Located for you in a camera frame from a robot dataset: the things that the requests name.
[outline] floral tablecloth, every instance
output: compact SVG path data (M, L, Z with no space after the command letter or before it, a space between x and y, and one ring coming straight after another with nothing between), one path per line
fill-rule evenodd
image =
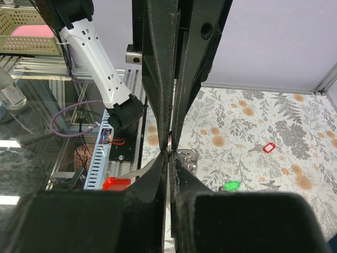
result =
M240 191L300 194L329 239L337 232L336 120L324 96L203 87L185 118L180 148L199 151L196 176L214 191L238 180ZM261 147L269 142L276 149L267 154ZM142 165L158 152L149 109Z

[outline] white wall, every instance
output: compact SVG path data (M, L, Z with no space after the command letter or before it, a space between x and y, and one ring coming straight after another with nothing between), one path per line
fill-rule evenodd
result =
M118 68L132 43L131 0L93 0ZM233 0L207 83L312 90L337 60L336 0Z
M328 89L328 97L332 106L337 111L337 81Z

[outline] red object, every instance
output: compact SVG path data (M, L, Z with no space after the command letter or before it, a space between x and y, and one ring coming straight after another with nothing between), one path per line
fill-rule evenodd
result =
M116 177L107 178L102 186L105 191L123 191L131 184L131 179L123 178L116 179Z
M271 151L273 151L276 148L275 144L270 142L268 143L266 146L264 146L263 151L266 153L270 153Z

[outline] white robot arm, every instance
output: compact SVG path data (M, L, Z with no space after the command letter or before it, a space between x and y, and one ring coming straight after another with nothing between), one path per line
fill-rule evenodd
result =
M35 0L44 21L60 33L84 61L110 114L109 124L120 138L136 135L144 105L118 76L96 32L92 0Z
M106 108L123 104L131 91L118 76L116 69L106 56L93 21L83 19L72 23L74 28L64 27L60 35L80 55L95 81Z

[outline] green key tag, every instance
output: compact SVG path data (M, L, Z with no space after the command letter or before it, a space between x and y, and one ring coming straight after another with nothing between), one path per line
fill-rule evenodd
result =
M223 189L225 189L225 191L233 191L236 190L240 187L240 182L239 181L231 181L228 183L225 183L223 185Z

